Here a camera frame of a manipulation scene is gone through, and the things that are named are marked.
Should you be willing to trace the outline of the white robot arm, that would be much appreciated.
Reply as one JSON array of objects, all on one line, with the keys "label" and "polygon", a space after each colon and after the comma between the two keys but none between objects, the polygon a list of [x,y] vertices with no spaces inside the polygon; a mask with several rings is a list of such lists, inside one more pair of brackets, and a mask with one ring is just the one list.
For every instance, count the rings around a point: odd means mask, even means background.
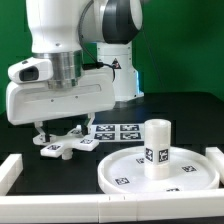
[{"label": "white robot arm", "polygon": [[33,123],[46,144],[45,121],[139,96],[131,42],[142,27],[140,0],[26,0],[26,12],[32,56],[8,69],[11,124]]}]

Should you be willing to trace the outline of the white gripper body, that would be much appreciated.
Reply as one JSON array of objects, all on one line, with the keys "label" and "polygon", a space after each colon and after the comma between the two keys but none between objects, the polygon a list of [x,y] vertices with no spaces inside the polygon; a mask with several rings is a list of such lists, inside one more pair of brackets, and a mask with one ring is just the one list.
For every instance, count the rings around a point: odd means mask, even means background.
[{"label": "white gripper body", "polygon": [[109,68],[84,71],[70,89],[51,90],[46,82],[16,84],[6,91],[6,112],[13,125],[43,122],[110,110],[115,105]]}]

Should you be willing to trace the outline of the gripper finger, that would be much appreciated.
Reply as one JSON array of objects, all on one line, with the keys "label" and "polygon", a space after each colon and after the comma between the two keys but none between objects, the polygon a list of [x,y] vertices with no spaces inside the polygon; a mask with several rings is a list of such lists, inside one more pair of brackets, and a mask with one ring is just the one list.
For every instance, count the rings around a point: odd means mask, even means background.
[{"label": "gripper finger", "polygon": [[94,113],[88,113],[85,115],[80,115],[78,117],[78,127],[81,129],[81,133],[83,136],[86,136],[91,131],[91,125],[95,119]]},{"label": "gripper finger", "polygon": [[34,123],[35,129],[38,131],[38,135],[33,139],[35,143],[49,143],[50,142],[50,135],[47,134],[43,130],[43,122],[37,121]]}]

